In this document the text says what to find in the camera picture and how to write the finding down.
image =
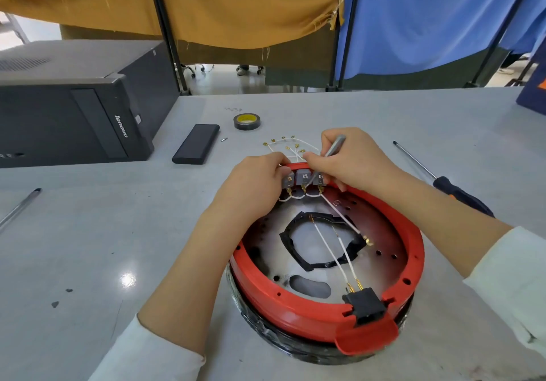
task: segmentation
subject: red circular frame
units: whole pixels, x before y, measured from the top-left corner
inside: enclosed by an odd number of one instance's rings
[[[309,168],[307,163],[288,166],[292,171]],[[350,304],[314,302],[289,292],[258,270],[243,241],[230,263],[239,288],[268,321],[291,334],[335,343],[346,355],[358,355],[378,351],[398,337],[394,317],[415,292],[423,273],[425,251],[419,228],[406,217],[365,191],[352,187],[348,187],[348,191],[382,212],[400,235],[406,249],[408,260],[400,278],[380,296],[388,305],[382,319],[355,328],[356,317],[351,315]]]

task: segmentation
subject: gray table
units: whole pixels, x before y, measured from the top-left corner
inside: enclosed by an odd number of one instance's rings
[[[429,181],[392,145],[399,141],[434,173],[477,194],[499,219],[546,236],[546,117],[516,105],[519,92],[181,98],[149,161],[0,170],[0,213],[44,188],[0,233],[0,378],[87,379],[167,272],[231,168],[281,135],[318,145],[323,129],[356,125],[396,164]],[[262,126],[234,129],[232,118],[242,111],[259,114]],[[219,124],[218,142],[205,165],[174,165],[170,158],[195,123]],[[306,364],[271,348],[244,322],[222,281],[199,379],[513,381],[546,373],[546,360],[521,346],[425,245],[425,271],[404,332],[358,364]]]

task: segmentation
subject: blue fabric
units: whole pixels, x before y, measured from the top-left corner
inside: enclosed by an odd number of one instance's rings
[[[351,1],[345,0],[336,76],[339,76]],[[515,0],[359,0],[345,78],[408,74],[441,66],[487,48]],[[501,45],[528,49],[546,30],[546,0],[525,0]]]

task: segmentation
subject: roll of electrical tape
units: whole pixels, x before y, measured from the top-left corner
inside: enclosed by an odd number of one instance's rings
[[[233,118],[233,124],[242,131],[251,131],[260,126],[260,116],[255,113],[240,113]]]

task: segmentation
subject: black power bank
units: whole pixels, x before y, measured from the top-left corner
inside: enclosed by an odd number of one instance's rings
[[[195,124],[176,154],[175,164],[204,164],[212,144],[220,131],[216,124]]]

